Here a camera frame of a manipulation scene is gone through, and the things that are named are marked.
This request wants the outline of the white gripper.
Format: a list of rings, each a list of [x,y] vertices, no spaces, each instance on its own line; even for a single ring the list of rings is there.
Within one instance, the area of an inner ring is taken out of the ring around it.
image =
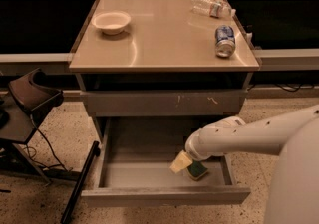
[[[223,156],[235,151],[235,139],[232,136],[245,122],[237,116],[227,117],[206,125],[195,131],[185,143],[182,150],[170,165],[174,173],[188,168],[193,160],[203,161],[212,156]]]

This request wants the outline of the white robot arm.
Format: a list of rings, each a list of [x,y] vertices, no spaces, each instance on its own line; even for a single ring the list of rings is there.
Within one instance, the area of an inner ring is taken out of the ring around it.
[[[319,106],[251,123],[231,116],[191,134],[170,169],[199,171],[212,156],[245,152],[278,158],[263,224],[319,224]]]

